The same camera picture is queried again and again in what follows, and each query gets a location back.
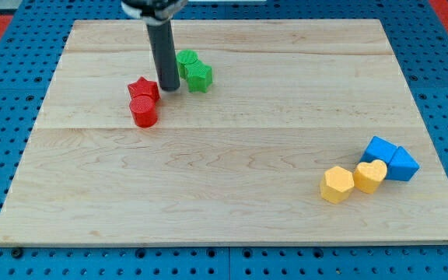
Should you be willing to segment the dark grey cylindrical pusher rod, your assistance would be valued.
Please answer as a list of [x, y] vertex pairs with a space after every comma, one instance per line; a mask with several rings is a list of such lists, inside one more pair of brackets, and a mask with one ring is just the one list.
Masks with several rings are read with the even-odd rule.
[[180, 88], [179, 70], [173, 42], [171, 22], [147, 26], [159, 87], [167, 92]]

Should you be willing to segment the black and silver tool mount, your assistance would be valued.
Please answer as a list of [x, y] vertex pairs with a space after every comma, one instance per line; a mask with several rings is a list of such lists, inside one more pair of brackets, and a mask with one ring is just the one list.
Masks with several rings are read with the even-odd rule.
[[121, 0], [121, 8], [132, 19], [140, 19], [150, 26], [170, 21], [188, 0]]

